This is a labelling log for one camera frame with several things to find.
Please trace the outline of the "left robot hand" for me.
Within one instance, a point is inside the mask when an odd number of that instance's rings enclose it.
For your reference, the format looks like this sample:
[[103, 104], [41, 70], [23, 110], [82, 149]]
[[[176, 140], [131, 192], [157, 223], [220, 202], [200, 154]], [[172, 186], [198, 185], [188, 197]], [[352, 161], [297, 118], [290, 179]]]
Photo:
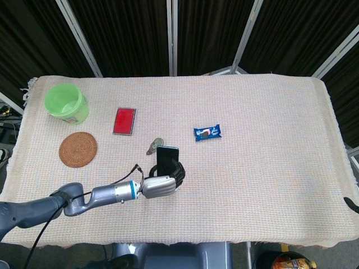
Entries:
[[154, 165], [149, 171], [149, 176], [140, 183], [138, 194], [145, 198], [157, 198], [172, 195], [183, 183], [186, 176], [185, 169], [181, 162], [172, 159], [174, 171], [170, 175], [155, 177], [154, 173], [158, 166]]

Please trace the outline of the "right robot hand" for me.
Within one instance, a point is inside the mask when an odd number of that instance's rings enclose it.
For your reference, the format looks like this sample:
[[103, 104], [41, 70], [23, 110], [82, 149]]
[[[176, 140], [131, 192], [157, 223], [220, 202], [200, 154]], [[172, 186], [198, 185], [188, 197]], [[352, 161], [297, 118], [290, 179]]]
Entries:
[[349, 197], [344, 197], [343, 198], [346, 205], [355, 213], [359, 214], [359, 206], [356, 205]]

